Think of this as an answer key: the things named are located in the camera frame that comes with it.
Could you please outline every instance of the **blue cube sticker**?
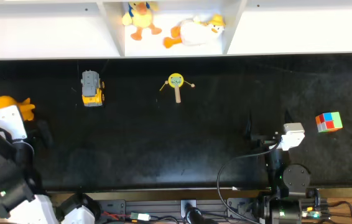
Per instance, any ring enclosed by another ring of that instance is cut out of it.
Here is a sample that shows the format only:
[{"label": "blue cube sticker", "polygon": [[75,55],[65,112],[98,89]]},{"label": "blue cube sticker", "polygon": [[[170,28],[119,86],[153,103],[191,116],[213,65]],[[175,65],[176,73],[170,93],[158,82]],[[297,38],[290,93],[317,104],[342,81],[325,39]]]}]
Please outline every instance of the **blue cube sticker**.
[{"label": "blue cube sticker", "polygon": [[325,121],[332,121],[332,115],[331,115],[331,113],[325,113],[325,114],[324,114],[324,120],[325,120]]}]

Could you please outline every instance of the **black tabletop surface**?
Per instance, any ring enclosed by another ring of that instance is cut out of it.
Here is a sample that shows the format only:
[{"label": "black tabletop surface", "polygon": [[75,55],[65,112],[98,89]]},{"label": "black tabletop surface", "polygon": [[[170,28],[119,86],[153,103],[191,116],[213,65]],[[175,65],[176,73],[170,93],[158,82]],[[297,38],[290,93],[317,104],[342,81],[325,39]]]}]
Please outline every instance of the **black tabletop surface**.
[{"label": "black tabletop surface", "polygon": [[[106,82],[106,104],[85,108],[81,73]],[[189,83],[162,84],[172,73]],[[221,165],[248,153],[253,131],[282,131],[284,113],[306,137],[290,150],[312,173],[311,186],[352,186],[352,54],[221,58],[47,60],[0,62],[0,96],[31,98],[35,121],[46,120],[55,140],[35,149],[47,190],[214,187]],[[343,129],[318,133],[315,117],[339,111]],[[223,186],[267,187],[262,157],[238,161]]]}]

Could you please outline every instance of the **rubik's cube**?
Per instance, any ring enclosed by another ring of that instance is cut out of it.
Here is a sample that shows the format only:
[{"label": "rubik's cube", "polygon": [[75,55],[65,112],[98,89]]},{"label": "rubik's cube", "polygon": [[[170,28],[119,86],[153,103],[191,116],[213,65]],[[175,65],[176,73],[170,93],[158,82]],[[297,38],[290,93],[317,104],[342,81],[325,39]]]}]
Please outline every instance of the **rubik's cube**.
[{"label": "rubik's cube", "polygon": [[315,117],[315,121],[319,133],[337,131],[343,128],[339,112],[320,114]]}]

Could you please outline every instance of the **stuffed duck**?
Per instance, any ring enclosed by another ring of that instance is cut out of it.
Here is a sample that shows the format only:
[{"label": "stuffed duck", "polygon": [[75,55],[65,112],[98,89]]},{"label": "stuffed duck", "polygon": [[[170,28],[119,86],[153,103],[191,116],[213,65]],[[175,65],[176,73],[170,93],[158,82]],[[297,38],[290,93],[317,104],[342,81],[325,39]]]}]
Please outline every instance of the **stuffed duck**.
[{"label": "stuffed duck", "polygon": [[173,38],[166,37],[164,46],[169,49],[175,44],[187,46],[201,45],[217,39],[225,29],[223,18],[215,14],[211,21],[204,23],[197,17],[193,20],[185,20],[180,26],[173,27],[170,31]]},{"label": "stuffed duck", "polygon": [[162,29],[155,27],[152,23],[152,10],[158,11],[156,2],[129,2],[129,11],[122,17],[124,26],[133,24],[137,27],[136,33],[131,37],[134,40],[142,39],[142,31],[144,28],[150,28],[151,34],[157,35],[162,32]]}]

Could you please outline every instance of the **toy construction vehicle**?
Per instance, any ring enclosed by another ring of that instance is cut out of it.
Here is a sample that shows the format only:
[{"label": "toy construction vehicle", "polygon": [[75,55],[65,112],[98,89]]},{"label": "toy construction vehicle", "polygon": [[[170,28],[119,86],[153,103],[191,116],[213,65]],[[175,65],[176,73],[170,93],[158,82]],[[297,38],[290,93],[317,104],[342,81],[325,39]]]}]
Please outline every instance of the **toy construction vehicle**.
[{"label": "toy construction vehicle", "polygon": [[85,71],[82,73],[82,101],[85,106],[102,106],[104,103],[104,82],[99,73]]}]

